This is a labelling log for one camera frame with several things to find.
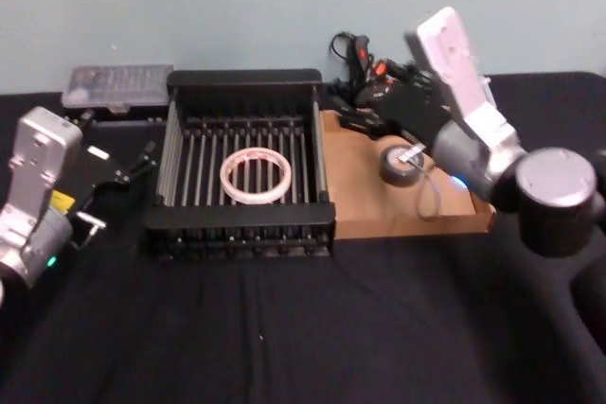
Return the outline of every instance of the tape roll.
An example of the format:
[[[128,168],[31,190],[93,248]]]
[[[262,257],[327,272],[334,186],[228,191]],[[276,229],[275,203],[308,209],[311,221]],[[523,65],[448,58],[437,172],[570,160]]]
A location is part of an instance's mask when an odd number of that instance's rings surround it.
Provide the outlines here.
[[[231,173],[237,169],[240,164],[251,160],[263,160],[278,166],[280,169],[279,183],[273,188],[261,193],[247,193],[233,186],[229,178]],[[221,164],[219,178],[221,179],[223,191],[225,191],[225,194],[231,199],[246,205],[259,205],[275,202],[284,196],[291,186],[293,172],[288,160],[277,151],[263,147],[252,147],[235,151],[225,158],[225,161]]]
[[[422,152],[414,154],[404,163],[401,156],[407,151],[412,151],[410,146],[390,146],[381,153],[381,178],[387,184],[397,187],[406,187],[415,184],[425,166],[425,158]]]

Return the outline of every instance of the black table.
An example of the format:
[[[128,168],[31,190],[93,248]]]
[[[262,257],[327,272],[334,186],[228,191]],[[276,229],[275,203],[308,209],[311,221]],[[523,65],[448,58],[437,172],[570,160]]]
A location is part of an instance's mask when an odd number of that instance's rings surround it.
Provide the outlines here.
[[[527,149],[606,146],[606,79],[492,88]],[[0,97],[0,162],[17,117],[58,100]],[[92,139],[128,159],[159,134]],[[2,402],[606,402],[606,356],[569,289],[606,254],[599,232],[565,259],[529,252],[501,216],[487,236],[343,242],[332,259],[159,266],[136,250],[140,196],[100,201],[121,222],[0,313]]]

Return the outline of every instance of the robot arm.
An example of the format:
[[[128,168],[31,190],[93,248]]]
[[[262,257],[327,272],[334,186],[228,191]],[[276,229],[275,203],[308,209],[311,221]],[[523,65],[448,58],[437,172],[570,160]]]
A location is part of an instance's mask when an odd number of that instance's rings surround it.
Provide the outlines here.
[[[532,251],[566,256],[580,250],[594,224],[604,225],[605,185],[598,185],[598,175],[606,166],[594,167],[572,150],[523,149],[496,107],[489,80],[476,70],[454,9],[441,10],[406,40],[422,73],[376,85],[380,97],[341,103],[341,125],[373,138],[396,134],[416,143],[415,150],[431,155],[497,210],[517,212],[522,240]]]
[[[35,108],[19,120],[9,161],[9,198],[0,212],[1,276],[32,287],[48,259],[71,238],[71,223],[49,202],[81,140],[78,127],[44,108]]]
[[[91,119],[92,113],[85,112],[81,128]],[[72,237],[84,238],[80,245],[74,243],[81,250],[105,229],[104,221],[84,211],[96,194],[128,187],[155,167],[150,157],[153,142],[124,169],[109,153],[82,148],[81,128],[42,107],[19,119],[9,160],[9,197],[0,211],[0,305],[1,280],[32,288]],[[55,189],[60,190],[54,196],[61,195],[62,203],[51,203]]]

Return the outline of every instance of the white cable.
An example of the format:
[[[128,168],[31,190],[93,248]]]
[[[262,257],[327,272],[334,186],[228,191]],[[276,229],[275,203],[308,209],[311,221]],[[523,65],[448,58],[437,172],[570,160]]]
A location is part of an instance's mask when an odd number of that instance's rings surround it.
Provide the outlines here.
[[[260,193],[247,193],[240,191],[232,185],[230,175],[234,170],[238,169],[241,163],[250,160],[264,160],[272,163],[280,169],[280,181],[273,188]],[[225,194],[232,200],[246,205],[258,205],[263,203],[272,203],[277,201],[286,194],[291,187],[293,172],[291,164],[283,155],[275,150],[266,149],[263,147],[251,147],[249,149],[241,149],[229,155],[221,164],[219,178]]]
[[[442,206],[442,194],[441,194],[441,191],[440,191],[439,186],[437,185],[436,181],[430,175],[430,172],[432,170],[434,170],[436,165],[431,165],[431,167],[428,170],[425,170],[424,167],[417,165],[412,160],[415,156],[417,156],[419,153],[422,153],[424,150],[425,150],[425,146],[423,146],[421,143],[415,144],[413,147],[411,147],[410,149],[407,149],[402,155],[400,155],[398,157],[398,159],[402,163],[415,167],[423,174],[424,179],[423,179],[423,183],[421,184],[421,186],[419,188],[419,192],[417,193],[417,200],[415,202],[415,210],[417,211],[417,216],[421,220],[431,221],[431,220],[435,220],[439,216],[439,209]],[[429,183],[429,185],[432,187],[432,190],[434,192],[434,208],[435,209],[434,209],[434,213],[429,216],[423,215],[420,211],[420,200],[421,200],[421,196],[423,194],[423,190],[425,189],[426,183]]]
[[[423,177],[424,177],[423,183],[421,184],[421,186],[419,188],[419,192],[417,193],[417,200],[415,203],[415,210],[417,211],[417,216],[421,220],[424,220],[424,221],[435,220],[436,218],[439,217],[439,209],[442,206],[442,193],[441,193],[436,181],[434,180],[434,178],[431,175],[431,171],[434,170],[435,166],[431,166],[428,170],[425,170],[422,167],[416,166],[412,162],[410,164],[412,166],[416,167],[418,170],[420,170],[423,173]],[[432,215],[424,215],[420,211],[420,200],[421,200],[421,196],[423,195],[423,190],[425,189],[426,183],[429,183],[429,185],[432,187],[432,190],[434,192],[434,213]]]

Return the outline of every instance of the dish rack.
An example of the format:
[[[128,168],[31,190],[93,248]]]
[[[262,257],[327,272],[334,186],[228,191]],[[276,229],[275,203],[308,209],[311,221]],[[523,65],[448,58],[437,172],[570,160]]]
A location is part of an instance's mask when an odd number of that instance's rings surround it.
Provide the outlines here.
[[[155,197],[144,217],[154,254],[174,260],[327,255],[335,208],[330,202],[316,70],[175,71]],[[248,147],[274,149],[293,171],[283,198],[244,205],[223,191],[224,159]],[[266,191],[279,169],[240,165],[232,184]]]

